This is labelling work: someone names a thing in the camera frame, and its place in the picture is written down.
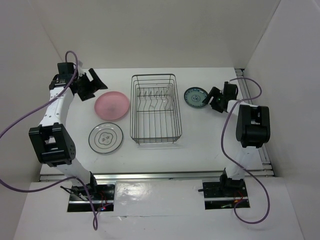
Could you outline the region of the blue floral ceramic plate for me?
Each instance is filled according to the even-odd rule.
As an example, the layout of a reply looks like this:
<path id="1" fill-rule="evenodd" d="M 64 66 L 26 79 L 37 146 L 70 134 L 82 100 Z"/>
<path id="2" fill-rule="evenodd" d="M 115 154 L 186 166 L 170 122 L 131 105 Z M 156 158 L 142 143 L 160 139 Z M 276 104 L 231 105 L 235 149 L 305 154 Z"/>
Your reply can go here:
<path id="1" fill-rule="evenodd" d="M 203 101 L 207 98 L 208 93 L 200 87 L 190 87 L 188 88 L 183 95 L 184 101 L 188 106 L 200 109 L 206 106 Z"/>

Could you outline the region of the clear glass plate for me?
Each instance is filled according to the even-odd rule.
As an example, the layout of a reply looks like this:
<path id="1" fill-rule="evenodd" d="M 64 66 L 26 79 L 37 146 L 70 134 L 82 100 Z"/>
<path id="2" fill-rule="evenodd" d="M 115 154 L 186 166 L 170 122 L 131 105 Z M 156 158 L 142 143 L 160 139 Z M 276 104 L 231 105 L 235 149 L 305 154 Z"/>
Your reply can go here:
<path id="1" fill-rule="evenodd" d="M 173 105 L 175 97 L 175 89 L 172 84 L 168 84 L 167 87 L 165 88 L 164 95 L 162 97 L 162 106 L 164 110 L 168 111 L 171 109 Z"/>

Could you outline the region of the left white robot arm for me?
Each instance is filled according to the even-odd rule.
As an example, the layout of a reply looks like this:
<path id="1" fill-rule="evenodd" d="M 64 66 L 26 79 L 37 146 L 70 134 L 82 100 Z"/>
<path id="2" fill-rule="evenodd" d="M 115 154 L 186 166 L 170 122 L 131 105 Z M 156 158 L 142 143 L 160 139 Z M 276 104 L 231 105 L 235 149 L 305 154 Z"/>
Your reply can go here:
<path id="1" fill-rule="evenodd" d="M 57 64 L 56 74 L 50 85 L 50 103 L 39 125 L 29 129 L 28 135 L 38 161 L 55 168 L 70 178 L 77 194 L 92 200 L 97 197 L 99 187 L 94 175 L 76 158 L 76 145 L 67 131 L 66 120 L 75 95 L 82 101 L 95 97 L 98 90 L 106 90 L 93 68 L 87 73 L 78 73 L 74 63 Z"/>

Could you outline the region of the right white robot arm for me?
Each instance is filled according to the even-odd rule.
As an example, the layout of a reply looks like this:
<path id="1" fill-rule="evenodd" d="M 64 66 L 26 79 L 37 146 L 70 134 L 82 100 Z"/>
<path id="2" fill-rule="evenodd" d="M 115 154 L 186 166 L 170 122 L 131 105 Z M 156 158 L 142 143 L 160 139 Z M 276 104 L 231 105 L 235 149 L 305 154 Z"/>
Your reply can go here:
<path id="1" fill-rule="evenodd" d="M 271 137 L 269 108 L 238 100 L 238 91 L 236 84 L 226 81 L 222 90 L 212 87 L 202 101 L 219 113 L 228 113 L 222 128 L 221 143 L 224 142 L 229 120 L 232 116 L 236 117 L 235 138 L 241 148 L 234 159 L 228 157 L 231 164 L 223 170 L 219 178 L 218 190 L 223 196 L 230 196 L 234 191 L 244 187 L 245 173 L 252 162 L 253 154 Z"/>

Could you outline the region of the pink plastic plate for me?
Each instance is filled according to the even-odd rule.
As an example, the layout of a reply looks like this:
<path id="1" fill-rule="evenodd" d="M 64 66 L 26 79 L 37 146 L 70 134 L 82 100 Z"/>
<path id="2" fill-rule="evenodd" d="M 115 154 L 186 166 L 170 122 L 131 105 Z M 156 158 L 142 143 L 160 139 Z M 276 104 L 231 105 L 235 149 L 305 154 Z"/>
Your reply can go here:
<path id="1" fill-rule="evenodd" d="M 95 101 L 94 111 L 102 120 L 116 121 L 127 114 L 129 107 L 130 100 L 125 94 L 119 91 L 108 91 Z"/>

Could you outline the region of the white plate with dark rim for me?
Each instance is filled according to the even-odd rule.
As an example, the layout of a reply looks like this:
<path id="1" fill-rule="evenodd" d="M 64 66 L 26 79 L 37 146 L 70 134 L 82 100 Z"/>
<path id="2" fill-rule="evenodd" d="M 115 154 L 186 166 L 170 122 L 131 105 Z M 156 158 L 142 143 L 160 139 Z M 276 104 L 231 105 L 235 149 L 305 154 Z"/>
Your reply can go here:
<path id="1" fill-rule="evenodd" d="M 116 151 L 122 145 L 123 140 L 122 129 L 111 122 L 97 125 L 88 136 L 90 148 L 98 154 L 109 154 Z"/>

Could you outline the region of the aluminium side rail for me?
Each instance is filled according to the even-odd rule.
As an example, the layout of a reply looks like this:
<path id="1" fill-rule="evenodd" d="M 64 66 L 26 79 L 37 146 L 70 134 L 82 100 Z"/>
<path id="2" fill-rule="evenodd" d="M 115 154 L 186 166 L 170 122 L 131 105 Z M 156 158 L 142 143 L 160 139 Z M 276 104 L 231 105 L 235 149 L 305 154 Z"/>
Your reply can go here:
<path id="1" fill-rule="evenodd" d="M 242 101 L 236 113 L 235 135 L 241 145 L 236 161 L 248 170 L 256 150 L 270 140 L 270 109 L 267 106 L 252 105 Z"/>

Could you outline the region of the aluminium front rail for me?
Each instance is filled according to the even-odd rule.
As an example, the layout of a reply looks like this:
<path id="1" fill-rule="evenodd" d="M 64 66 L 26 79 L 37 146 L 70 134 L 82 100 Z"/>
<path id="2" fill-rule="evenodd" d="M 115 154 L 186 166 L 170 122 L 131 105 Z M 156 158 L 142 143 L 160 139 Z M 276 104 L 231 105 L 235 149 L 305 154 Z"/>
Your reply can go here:
<path id="1" fill-rule="evenodd" d="M 256 177 L 274 177 L 271 169 L 255 170 L 251 172 Z M 220 171 L 201 172 L 168 172 L 168 173 L 116 173 L 116 174 L 94 174 L 97 181 L 118 181 L 118 180 L 170 180 L 170 179 L 211 179 L 219 178 Z M 56 182 L 64 179 L 62 174 L 41 174 L 40 182 Z"/>

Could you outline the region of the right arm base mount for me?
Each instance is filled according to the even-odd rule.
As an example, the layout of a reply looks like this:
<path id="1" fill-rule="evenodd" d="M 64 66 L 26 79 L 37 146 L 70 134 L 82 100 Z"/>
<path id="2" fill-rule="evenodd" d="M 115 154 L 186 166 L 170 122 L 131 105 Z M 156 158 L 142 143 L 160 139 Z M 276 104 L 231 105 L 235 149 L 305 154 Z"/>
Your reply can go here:
<path id="1" fill-rule="evenodd" d="M 246 185 L 240 188 L 220 187 L 219 182 L 203 182 L 202 188 L 197 190 L 203 193 L 205 210 L 250 208 L 250 201 Z"/>

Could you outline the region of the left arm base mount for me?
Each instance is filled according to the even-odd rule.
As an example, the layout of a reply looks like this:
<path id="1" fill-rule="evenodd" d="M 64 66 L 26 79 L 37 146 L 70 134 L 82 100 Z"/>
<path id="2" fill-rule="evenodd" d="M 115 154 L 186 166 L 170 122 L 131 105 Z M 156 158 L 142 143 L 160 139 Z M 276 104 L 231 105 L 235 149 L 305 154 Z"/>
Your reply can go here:
<path id="1" fill-rule="evenodd" d="M 75 188 L 67 188 L 60 186 L 62 190 L 69 194 L 67 212 L 69 213 L 84 213 L 91 212 L 91 205 L 87 197 L 83 194 L 76 193 Z M 91 195 L 93 208 L 96 212 L 113 212 L 114 211 L 114 197 L 115 197 L 114 183 L 98 184 L 96 186 L 96 193 Z"/>

